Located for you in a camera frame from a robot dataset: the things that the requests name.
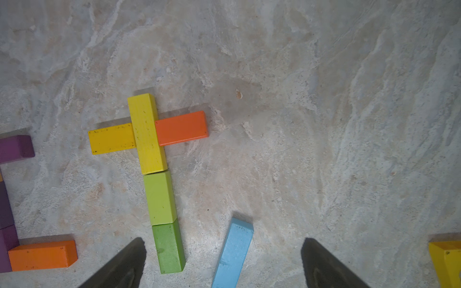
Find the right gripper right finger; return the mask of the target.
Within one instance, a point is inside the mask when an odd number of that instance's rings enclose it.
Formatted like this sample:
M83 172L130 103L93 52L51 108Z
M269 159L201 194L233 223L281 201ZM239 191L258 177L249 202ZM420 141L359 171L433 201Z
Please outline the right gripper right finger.
M370 288L314 238L305 239L301 259L309 288Z

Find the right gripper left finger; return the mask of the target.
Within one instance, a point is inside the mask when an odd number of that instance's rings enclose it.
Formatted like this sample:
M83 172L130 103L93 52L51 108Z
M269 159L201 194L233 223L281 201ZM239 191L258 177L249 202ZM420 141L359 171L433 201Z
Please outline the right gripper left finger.
M138 288L145 261L145 243L141 237L137 237L80 288Z

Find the lime green block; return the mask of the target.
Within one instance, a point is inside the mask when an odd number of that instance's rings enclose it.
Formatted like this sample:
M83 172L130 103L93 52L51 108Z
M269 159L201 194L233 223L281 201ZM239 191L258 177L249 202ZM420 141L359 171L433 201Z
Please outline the lime green block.
M170 224L177 219L170 171L143 176L152 226Z

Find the light blue block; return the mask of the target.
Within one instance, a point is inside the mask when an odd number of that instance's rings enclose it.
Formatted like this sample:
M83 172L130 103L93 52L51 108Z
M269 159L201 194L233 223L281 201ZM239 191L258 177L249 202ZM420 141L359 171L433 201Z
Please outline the light blue block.
M232 218L212 288L235 288L254 234L253 224Z

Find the purple block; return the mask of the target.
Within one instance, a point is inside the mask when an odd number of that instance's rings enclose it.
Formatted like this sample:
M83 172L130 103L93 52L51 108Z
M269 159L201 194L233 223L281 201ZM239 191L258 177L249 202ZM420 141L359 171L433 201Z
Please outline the purple block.
M31 136L16 135L1 139L1 164L35 157Z
M0 182L0 229L14 224L12 208L6 189L5 182Z
M0 231L0 273L12 272L8 252L19 246L18 234L15 225L3 228Z

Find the yellow block small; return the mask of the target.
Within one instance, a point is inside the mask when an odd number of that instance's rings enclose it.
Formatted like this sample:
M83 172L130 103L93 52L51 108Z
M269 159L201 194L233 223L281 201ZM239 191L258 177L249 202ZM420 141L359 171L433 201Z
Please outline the yellow block small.
M93 155L136 148L132 123L88 132Z

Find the red orange block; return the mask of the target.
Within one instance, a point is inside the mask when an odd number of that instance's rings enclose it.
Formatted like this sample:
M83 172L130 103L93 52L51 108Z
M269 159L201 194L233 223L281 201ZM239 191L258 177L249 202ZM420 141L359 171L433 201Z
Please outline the red orange block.
M160 146L178 144L209 136L204 111L158 120L155 125Z

